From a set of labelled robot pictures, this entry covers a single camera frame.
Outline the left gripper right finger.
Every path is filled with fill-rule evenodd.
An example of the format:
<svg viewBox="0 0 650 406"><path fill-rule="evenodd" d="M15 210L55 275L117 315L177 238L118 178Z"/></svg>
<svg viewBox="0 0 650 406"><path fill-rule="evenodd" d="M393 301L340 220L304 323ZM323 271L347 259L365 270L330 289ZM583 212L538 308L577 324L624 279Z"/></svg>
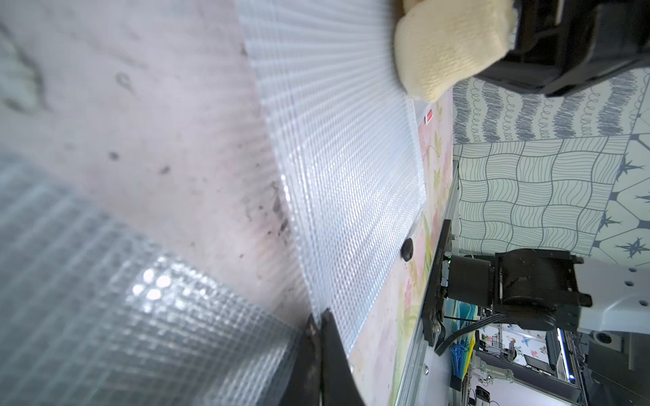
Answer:
<svg viewBox="0 0 650 406"><path fill-rule="evenodd" d="M350 371L334 314L330 309L323 312L321 322L323 405L364 406L365 403Z"/></svg>

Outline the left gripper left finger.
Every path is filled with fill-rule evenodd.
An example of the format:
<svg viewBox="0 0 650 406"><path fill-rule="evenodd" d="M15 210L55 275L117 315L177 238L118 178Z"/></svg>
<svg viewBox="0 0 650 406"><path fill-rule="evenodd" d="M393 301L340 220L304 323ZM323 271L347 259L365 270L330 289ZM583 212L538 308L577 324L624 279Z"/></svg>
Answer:
<svg viewBox="0 0 650 406"><path fill-rule="evenodd" d="M318 406L321 404L322 343L321 331L310 316L301 337L296 362L280 405Z"/></svg>

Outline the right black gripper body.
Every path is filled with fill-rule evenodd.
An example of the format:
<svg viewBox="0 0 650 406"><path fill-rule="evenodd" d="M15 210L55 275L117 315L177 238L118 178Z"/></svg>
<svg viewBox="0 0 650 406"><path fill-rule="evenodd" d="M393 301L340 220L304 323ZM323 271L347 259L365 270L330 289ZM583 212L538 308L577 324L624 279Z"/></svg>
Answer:
<svg viewBox="0 0 650 406"><path fill-rule="evenodd" d="M477 79L560 97L649 66L647 1L517 1L515 8L514 48Z"/></svg>

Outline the mesh document bag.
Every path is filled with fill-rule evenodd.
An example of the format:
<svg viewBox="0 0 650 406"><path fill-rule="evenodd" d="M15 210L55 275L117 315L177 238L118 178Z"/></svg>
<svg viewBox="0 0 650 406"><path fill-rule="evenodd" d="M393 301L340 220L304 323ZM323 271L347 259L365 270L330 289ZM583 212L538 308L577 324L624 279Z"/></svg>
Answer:
<svg viewBox="0 0 650 406"><path fill-rule="evenodd" d="M297 338L2 152L2 404L276 405Z"/></svg>
<svg viewBox="0 0 650 406"><path fill-rule="evenodd" d="M346 350L426 201L396 1L240 1L281 196L313 315Z"/></svg>

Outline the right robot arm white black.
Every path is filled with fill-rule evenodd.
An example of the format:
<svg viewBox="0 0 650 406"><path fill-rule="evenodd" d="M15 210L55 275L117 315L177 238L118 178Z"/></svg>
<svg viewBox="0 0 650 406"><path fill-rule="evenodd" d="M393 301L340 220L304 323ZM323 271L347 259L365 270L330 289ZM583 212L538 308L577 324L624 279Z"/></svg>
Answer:
<svg viewBox="0 0 650 406"><path fill-rule="evenodd" d="M450 296L523 328L649 331L649 4L517 1L453 89Z"/></svg>

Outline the aluminium mounting rail frame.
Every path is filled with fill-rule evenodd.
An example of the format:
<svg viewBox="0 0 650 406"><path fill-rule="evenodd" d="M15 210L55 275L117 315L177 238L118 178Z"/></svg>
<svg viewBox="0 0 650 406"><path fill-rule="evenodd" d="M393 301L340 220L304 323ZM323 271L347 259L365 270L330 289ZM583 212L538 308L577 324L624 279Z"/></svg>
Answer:
<svg viewBox="0 0 650 406"><path fill-rule="evenodd" d="M454 216L455 205L457 204L458 172L459 172L459 162L455 159L452 161L452 182L450 187L449 199L445 204L445 211L443 212L443 221L445 219L450 219L452 221L452 218ZM445 258L450 255L451 240L452 237L450 237L450 250L445 253ZM438 239L436 244L432 248L433 252L436 249L437 243L438 243ZM432 264L433 264L433 253L432 253L431 266ZM429 267L428 279L431 272L431 266ZM445 292L446 292L445 284L447 283L447 277L445 276L445 272L447 272L448 267L449 266L447 264L447 260L445 259L445 261L443 262L443 274L442 274L442 283L441 283L443 288L444 299L445 299ZM421 322L421 308L423 307L423 301L427 291L427 286L428 286L428 280L425 283L425 289L421 301L421 307L416 313L416 327L411 337L408 353L406 355L404 372L401 377L398 394L395 400L395 403L397 405L415 405L419 394L421 382L425 380L428 377L428 374L430 373L427 357L429 353L431 354L435 353L436 347L435 348L429 347L427 342L424 340L423 323ZM445 329L443 330L443 333L438 338L437 344L443 342L444 340L445 340Z"/></svg>

